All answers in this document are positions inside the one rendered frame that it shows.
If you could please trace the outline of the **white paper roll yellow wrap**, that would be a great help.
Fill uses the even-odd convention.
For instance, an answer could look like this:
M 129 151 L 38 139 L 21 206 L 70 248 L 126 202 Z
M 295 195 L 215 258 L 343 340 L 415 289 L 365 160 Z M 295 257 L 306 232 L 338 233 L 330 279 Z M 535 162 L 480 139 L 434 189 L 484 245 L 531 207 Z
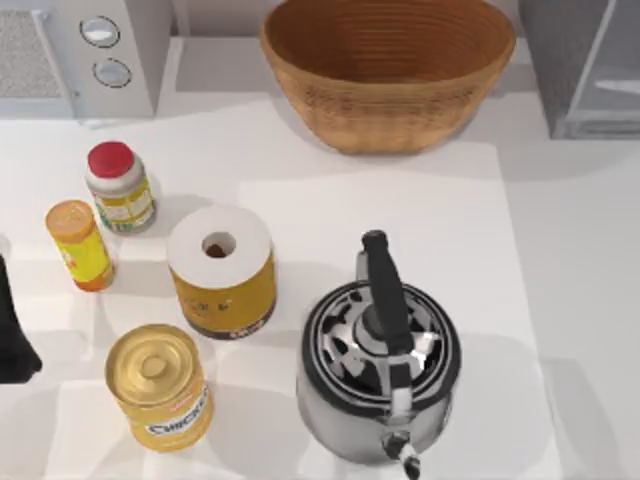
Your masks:
M 167 261 L 184 317 L 205 336 L 247 337 L 276 306 L 271 235 L 248 209 L 217 204 L 187 215 L 169 235 Z

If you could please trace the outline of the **brown woven basket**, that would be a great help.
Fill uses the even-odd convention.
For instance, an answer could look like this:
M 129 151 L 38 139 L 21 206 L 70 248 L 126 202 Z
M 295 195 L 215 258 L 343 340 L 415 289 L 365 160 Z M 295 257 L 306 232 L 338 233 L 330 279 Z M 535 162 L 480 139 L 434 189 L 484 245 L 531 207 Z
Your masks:
M 464 126 L 516 35 L 487 0 L 282 0 L 262 50 L 305 126 L 344 154 L 414 154 Z

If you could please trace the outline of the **red-lidded white jar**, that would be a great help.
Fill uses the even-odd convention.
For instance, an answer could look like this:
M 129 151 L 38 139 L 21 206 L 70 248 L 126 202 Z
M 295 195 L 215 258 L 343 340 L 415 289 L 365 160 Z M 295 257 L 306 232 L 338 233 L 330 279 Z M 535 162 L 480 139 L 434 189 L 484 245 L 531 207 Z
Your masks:
M 142 160 L 124 142 L 105 141 L 87 155 L 86 184 L 104 226 L 119 235 L 148 228 L 155 199 Z

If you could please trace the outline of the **yellow can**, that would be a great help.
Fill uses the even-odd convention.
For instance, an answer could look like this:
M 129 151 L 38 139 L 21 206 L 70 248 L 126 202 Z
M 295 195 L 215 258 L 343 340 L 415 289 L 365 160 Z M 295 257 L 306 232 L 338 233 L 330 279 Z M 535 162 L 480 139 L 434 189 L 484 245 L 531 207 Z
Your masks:
M 121 336 L 105 362 L 106 384 L 144 447 L 173 452 L 197 443 L 213 417 L 213 395 L 196 343 L 182 329 L 147 324 Z

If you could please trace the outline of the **orange and yellow bottle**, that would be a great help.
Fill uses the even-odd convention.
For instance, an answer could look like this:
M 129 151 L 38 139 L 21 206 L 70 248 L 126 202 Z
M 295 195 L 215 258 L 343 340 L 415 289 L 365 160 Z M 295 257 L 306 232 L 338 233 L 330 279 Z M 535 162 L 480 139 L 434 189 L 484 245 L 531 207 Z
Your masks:
M 111 285 L 114 265 L 89 204 L 61 201 L 50 208 L 45 224 L 79 289 L 98 292 Z

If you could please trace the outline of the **round microwave knob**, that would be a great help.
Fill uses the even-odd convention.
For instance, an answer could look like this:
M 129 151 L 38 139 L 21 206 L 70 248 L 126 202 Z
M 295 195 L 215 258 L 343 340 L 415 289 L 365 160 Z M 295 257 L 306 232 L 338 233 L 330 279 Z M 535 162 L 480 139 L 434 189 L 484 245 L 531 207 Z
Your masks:
M 96 62 L 92 67 L 94 78 L 103 86 L 120 89 L 132 81 L 129 67 L 120 60 L 109 58 Z
M 118 25 L 105 16 L 82 20 L 79 30 L 82 38 L 89 45 L 97 48 L 111 48 L 120 40 Z

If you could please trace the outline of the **pale microwave oven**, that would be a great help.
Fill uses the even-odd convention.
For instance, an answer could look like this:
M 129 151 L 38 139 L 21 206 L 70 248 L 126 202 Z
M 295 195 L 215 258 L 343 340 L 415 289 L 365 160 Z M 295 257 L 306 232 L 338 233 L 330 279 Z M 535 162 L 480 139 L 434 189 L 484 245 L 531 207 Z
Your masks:
M 82 38 L 80 22 L 97 16 L 118 25 L 115 46 Z M 0 0 L 0 119 L 154 117 L 174 20 L 173 0 Z M 109 58 L 131 70 L 126 87 L 94 78 Z

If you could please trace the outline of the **grey cabinet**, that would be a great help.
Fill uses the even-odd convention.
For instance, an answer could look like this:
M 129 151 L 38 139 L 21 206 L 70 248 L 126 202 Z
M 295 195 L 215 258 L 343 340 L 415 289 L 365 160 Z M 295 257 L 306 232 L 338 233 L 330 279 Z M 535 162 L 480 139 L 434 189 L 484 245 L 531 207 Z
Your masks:
M 550 137 L 640 140 L 640 0 L 519 0 Z

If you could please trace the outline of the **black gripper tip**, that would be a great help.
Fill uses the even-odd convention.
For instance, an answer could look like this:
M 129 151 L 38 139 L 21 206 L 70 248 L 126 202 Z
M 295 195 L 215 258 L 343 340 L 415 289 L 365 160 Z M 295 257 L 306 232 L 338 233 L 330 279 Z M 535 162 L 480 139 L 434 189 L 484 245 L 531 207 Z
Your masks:
M 25 384 L 42 367 L 18 320 L 6 262 L 0 253 L 0 384 Z

